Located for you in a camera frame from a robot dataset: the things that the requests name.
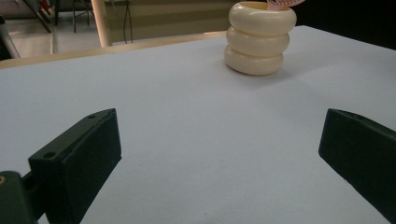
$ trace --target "ribbed container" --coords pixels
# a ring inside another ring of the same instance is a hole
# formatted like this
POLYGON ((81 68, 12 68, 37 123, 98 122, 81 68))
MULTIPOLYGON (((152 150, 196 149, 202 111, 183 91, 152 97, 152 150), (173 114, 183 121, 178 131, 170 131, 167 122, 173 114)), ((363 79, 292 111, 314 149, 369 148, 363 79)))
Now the ribbed container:
POLYGON ((297 17, 291 8, 268 11, 264 2, 240 2, 230 10, 225 62, 234 70, 253 76, 268 76, 280 69, 288 32, 297 17))

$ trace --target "cream ring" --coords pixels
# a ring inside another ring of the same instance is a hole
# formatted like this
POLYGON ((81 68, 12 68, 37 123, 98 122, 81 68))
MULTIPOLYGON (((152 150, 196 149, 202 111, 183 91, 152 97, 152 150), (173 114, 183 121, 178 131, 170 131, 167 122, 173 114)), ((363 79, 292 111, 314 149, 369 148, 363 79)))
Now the cream ring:
POLYGON ((275 73, 283 63, 283 54, 275 57, 254 57, 241 54, 227 46, 224 61, 234 70, 253 76, 268 76, 275 73))
POLYGON ((271 57, 281 54, 289 45, 288 34, 279 36, 249 35, 235 30, 227 31, 227 42, 236 51, 257 57, 271 57))
POLYGON ((264 2, 240 2, 230 10, 231 25, 239 31, 253 35, 284 35, 296 24, 297 17, 291 8, 268 11, 264 2))

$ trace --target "stacked rings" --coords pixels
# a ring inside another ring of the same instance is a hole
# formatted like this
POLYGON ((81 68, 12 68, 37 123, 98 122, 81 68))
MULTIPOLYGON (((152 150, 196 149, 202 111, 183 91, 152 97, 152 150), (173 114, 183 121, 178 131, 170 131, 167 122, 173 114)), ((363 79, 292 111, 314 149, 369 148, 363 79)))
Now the stacked rings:
POLYGON ((268 11, 266 7, 263 2, 241 2, 230 10, 224 60, 239 72, 268 76, 282 66, 296 14, 291 8, 268 11))

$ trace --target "cream vase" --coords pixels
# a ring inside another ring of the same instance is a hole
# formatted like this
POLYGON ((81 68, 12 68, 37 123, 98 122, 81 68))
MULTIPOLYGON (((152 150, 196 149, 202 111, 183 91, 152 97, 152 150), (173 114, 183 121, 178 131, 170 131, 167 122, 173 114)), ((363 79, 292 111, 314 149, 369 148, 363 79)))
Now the cream vase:
POLYGON ((225 62, 234 70, 253 76, 268 76, 282 66, 288 47, 288 32, 295 26, 291 8, 268 11, 263 2, 240 2, 230 10, 225 62))

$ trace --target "white surface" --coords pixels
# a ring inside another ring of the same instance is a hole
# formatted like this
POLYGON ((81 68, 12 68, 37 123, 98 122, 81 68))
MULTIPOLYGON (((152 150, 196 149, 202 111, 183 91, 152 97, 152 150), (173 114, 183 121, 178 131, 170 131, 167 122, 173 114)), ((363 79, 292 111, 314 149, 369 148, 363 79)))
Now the white surface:
POLYGON ((117 108, 123 159, 83 223, 388 223, 318 155, 328 108, 396 130, 396 51, 308 27, 277 75, 225 38, 0 70, 0 170, 117 108))

